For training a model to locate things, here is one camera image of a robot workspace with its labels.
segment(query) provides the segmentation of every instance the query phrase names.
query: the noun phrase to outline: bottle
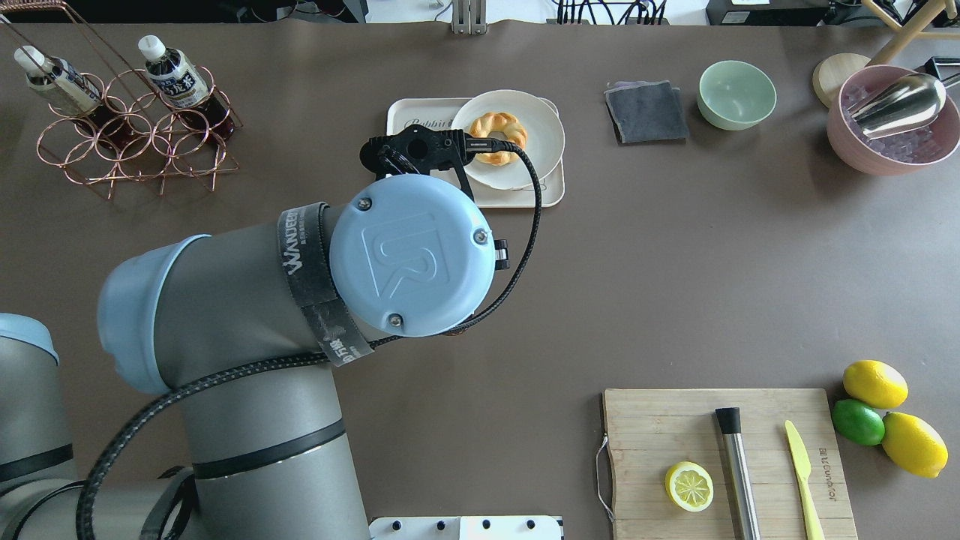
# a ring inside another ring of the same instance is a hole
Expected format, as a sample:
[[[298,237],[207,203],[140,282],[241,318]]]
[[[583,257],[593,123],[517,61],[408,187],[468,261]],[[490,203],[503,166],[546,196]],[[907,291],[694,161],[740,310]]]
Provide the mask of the bottle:
[[[138,46],[147,59],[147,77],[167,101],[181,109],[195,110],[206,118],[204,122],[194,114],[184,114],[181,117],[184,124],[200,131],[209,125],[210,131],[223,140],[233,135],[236,126],[227,108],[210,92],[204,78],[182,51],[168,49],[156,36],[144,36]]]
[[[35,47],[24,45],[13,52],[13,59],[27,72],[27,86],[45,99],[60,114],[74,119],[74,123],[87,135],[107,126],[103,135],[113,144],[100,141],[101,146],[122,152],[139,137],[126,119],[117,120],[119,114],[107,107],[100,89],[78,72],[70,62],[56,57],[47,58]]]

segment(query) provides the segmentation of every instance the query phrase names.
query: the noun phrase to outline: gray cloth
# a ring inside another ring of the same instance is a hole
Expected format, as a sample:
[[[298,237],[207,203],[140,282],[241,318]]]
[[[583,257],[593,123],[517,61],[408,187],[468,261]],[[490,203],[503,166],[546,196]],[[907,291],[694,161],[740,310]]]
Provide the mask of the gray cloth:
[[[690,134],[680,89],[672,87],[669,81],[618,82],[604,95],[620,142],[669,140]]]

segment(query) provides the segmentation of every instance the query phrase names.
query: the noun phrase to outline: lime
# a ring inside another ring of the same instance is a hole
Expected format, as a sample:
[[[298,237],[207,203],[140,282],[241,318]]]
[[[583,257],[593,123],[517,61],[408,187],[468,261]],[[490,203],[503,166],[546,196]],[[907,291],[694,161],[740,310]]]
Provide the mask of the lime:
[[[830,416],[837,432],[856,444],[874,446],[883,440],[883,419],[860,400],[840,400]]]
[[[935,479],[947,466],[947,444],[940,433],[912,414],[888,412],[883,450],[908,473]]]
[[[710,474],[692,461],[681,461],[670,467],[663,486],[670,501],[688,512],[700,512],[713,502]]]
[[[850,397],[876,408],[896,408],[907,394],[903,375],[879,360],[860,360],[847,366],[843,387]]]

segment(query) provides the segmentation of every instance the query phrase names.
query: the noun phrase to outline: black muddler tip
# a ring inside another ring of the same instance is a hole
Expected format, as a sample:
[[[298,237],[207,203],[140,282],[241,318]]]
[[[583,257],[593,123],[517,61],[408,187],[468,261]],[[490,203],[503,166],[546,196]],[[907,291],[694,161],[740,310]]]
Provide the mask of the black muddler tip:
[[[725,435],[740,433],[740,407],[728,406],[716,409],[717,423],[720,431]]]

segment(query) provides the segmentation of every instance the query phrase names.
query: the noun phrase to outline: yellow lemon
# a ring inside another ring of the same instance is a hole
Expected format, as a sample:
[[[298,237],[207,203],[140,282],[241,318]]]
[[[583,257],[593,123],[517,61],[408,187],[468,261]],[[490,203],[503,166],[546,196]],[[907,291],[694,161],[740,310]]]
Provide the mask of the yellow lemon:
[[[843,387],[850,397],[875,408],[896,408],[906,401],[903,375],[879,360],[860,360],[847,366]]]
[[[689,512],[700,512],[713,502],[710,474],[692,461],[681,461],[666,472],[666,494],[674,504]]]
[[[935,479],[947,466],[947,445],[927,422],[912,414],[888,412],[883,425],[883,450],[908,473]]]

